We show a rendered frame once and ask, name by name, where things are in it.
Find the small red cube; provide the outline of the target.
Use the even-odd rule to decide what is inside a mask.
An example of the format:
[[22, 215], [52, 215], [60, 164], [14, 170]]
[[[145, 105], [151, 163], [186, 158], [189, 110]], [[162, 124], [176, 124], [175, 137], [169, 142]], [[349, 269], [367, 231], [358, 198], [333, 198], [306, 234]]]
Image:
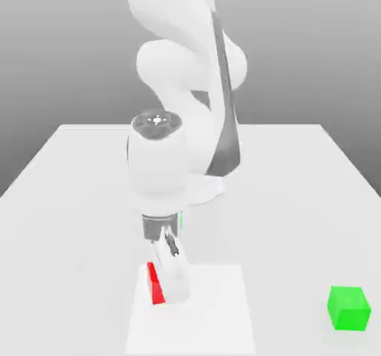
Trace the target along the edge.
[[147, 263], [148, 287], [153, 305], [165, 303], [165, 298], [161, 289], [158, 274], [153, 262]]

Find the small green cube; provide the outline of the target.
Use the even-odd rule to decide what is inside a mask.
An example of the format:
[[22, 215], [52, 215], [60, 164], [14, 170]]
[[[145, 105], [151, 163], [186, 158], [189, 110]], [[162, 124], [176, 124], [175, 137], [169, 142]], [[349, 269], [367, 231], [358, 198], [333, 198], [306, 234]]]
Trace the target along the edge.
[[337, 331], [365, 331], [371, 315], [370, 304], [359, 286], [332, 286], [327, 311]]

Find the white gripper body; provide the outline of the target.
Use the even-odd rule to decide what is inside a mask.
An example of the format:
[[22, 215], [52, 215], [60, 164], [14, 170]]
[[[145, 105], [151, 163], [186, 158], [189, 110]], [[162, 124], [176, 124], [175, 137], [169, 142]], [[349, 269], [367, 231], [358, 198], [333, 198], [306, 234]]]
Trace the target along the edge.
[[185, 302], [190, 296], [189, 263], [182, 243], [176, 239], [178, 252], [172, 254], [167, 241], [152, 243], [153, 264], [167, 304]]

